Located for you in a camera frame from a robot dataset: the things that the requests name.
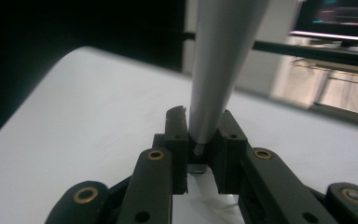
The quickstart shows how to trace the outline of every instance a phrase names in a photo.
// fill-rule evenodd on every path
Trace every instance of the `metal bar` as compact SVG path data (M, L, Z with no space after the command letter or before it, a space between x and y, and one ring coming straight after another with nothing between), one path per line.
M316 59L330 63L343 63L358 66L357 51L343 51L339 49L316 49L312 47L291 46L285 44L269 43L265 41L255 41L253 49L270 53Z
M208 143L252 48L269 0L200 0L189 134Z
M172 223L172 154L164 148L139 156L117 224Z
M329 79L333 79L333 80L338 80L338 81L344 81L344 82L350 82L350 83L358 84L358 82L355 82L355 81L349 81L349 80L345 80L345 79L341 79L341 78L336 78L336 77L330 77Z

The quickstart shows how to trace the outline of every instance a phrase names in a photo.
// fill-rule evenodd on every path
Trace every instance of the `computer screen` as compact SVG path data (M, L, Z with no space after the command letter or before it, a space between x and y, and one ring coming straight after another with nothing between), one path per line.
M358 42L358 0L303 1L291 35Z

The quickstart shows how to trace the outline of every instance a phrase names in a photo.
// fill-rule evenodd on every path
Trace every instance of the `white surface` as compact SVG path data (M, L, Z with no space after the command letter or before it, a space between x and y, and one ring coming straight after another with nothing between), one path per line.
M83 48L65 56L0 131L0 223L43 223L74 184L131 174L165 112L188 106L190 80ZM358 185L358 127L234 92L228 109L254 147L277 152L304 184ZM173 223L241 223L210 173L174 196Z

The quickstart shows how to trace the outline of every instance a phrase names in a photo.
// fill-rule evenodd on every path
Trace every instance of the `white wall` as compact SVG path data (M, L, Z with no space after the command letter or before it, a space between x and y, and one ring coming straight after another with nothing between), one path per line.
M185 32L196 33L198 0L186 0ZM183 45L182 72L191 74L193 71L194 53L196 41L187 40Z
M270 1L266 15L257 32L256 40L285 43L296 18L297 0ZM282 56L252 50L237 80L237 88L270 96Z

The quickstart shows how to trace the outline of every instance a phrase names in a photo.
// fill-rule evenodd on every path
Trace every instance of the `black plastic part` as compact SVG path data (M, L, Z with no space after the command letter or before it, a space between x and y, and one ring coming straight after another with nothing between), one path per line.
M206 153L219 193L240 194L241 161L247 145L246 135L226 110Z
M172 154L164 148L139 156L117 224L172 223Z
M244 158L239 205L250 223L337 223L277 154L248 147Z
M117 218L121 210L121 204L123 203L124 195L127 192L130 181L131 176L109 189L109 198L106 204L106 215L108 216L108 221L106 223L114 224L117 222Z
M46 224L104 223L108 195L108 188L99 182L86 181L74 185L56 203Z
M187 192L187 145L186 110L177 106L167 111L165 134L155 134L153 147L164 147L172 153L172 193Z
M358 223L358 186L336 183L326 193L326 208L339 223Z
M312 189L310 187L308 187L308 189L310 190L310 192L312 193L313 197L315 197L319 203L321 203L324 207L325 207L325 198L326 196L324 194L322 194L321 192Z

